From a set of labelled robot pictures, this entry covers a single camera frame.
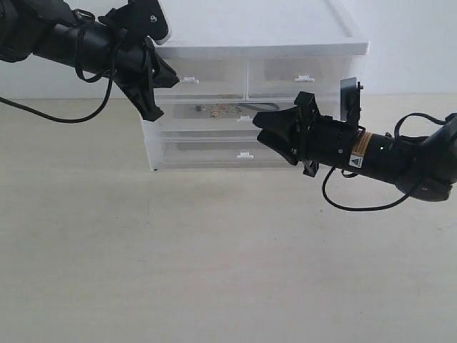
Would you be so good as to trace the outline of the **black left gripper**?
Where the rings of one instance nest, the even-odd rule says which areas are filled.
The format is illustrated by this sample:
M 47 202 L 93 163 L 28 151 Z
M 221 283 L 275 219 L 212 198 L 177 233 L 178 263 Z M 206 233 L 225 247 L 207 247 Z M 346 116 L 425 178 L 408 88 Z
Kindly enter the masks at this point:
M 98 77 L 110 77 L 135 106 L 144 121 L 157 121 L 164 115 L 156 105 L 154 88 L 170 89 L 179 83 L 176 71 L 155 53 L 155 42 L 149 36 L 131 41 L 126 28 L 129 9 L 110 9 L 98 17 L 108 30 L 108 59 Z

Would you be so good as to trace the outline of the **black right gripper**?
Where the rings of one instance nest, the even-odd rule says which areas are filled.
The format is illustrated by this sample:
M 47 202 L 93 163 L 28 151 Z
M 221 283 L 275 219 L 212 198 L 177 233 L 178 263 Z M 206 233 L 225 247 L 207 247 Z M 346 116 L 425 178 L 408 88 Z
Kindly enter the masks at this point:
M 307 176 L 316 175 L 320 164 L 339 169 L 348 167 L 351 149 L 364 128 L 321 114 L 312 93 L 300 92 L 294 105 L 290 109 L 258 112 L 253 125 L 263 130 L 257 140 L 290 165 L 302 163 Z M 291 143 L 276 135 L 290 132 Z

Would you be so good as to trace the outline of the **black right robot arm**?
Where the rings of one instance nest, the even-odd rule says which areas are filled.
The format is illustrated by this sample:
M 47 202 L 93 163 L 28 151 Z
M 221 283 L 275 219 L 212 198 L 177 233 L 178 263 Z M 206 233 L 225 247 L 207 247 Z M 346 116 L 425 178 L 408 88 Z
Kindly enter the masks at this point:
M 456 114 L 437 120 L 430 136 L 374 134 L 354 121 L 324 116 L 312 93 L 300 92 L 290 109 L 260 111 L 259 142 L 314 177 L 320 165 L 394 185 L 427 202 L 449 198 L 456 183 Z

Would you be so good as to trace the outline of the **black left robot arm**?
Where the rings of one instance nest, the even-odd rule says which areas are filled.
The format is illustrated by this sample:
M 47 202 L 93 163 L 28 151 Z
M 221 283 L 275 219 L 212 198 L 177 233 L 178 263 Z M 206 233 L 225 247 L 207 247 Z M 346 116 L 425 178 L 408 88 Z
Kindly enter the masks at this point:
M 144 121 L 163 116 L 155 103 L 155 89 L 171 89 L 179 82 L 176 71 L 160 56 L 158 45 L 167 42 L 171 30 L 159 1 L 127 1 L 103 16 L 72 9 L 65 1 L 2 1 L 1 60 L 16 63 L 31 55 L 74 68 L 86 83 L 107 78 L 104 101 L 117 86 L 136 107 Z

